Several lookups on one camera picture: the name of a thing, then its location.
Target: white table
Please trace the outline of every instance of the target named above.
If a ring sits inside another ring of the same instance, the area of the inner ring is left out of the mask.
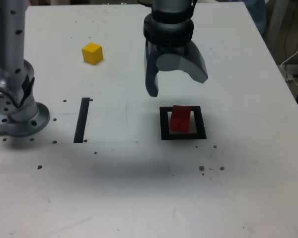
[[[148,13],[28,8],[34,96],[57,121],[34,141],[0,137],[0,238],[298,238],[298,106],[244,4],[197,4],[209,80],[161,72],[157,98],[144,80]],[[89,42],[103,47],[97,66],[82,62]],[[74,144],[82,97],[88,142]],[[173,105],[201,106],[208,139],[161,141],[159,107]]]

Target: red block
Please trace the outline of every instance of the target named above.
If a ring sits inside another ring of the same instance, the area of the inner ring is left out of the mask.
[[[170,120],[170,130],[188,132],[190,125],[190,107],[173,106]]]

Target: yellow cube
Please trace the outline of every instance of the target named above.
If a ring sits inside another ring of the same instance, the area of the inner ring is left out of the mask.
[[[101,46],[94,43],[89,43],[87,46],[81,49],[81,51],[86,63],[95,65],[104,58]]]

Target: cube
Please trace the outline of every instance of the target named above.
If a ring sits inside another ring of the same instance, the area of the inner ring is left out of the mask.
[[[188,132],[190,125],[190,107],[173,106],[170,120],[170,130]]]
[[[92,65],[98,64],[104,58],[101,46],[94,43],[89,43],[81,51],[84,61]]]

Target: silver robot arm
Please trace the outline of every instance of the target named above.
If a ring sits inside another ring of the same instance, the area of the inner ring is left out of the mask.
[[[0,135],[32,135],[50,119],[34,100],[34,70],[23,58],[25,10],[25,0],[0,0]]]
[[[153,0],[144,21],[146,89],[158,95],[157,73],[182,70],[197,82],[208,79],[199,49],[191,41],[197,0]]]

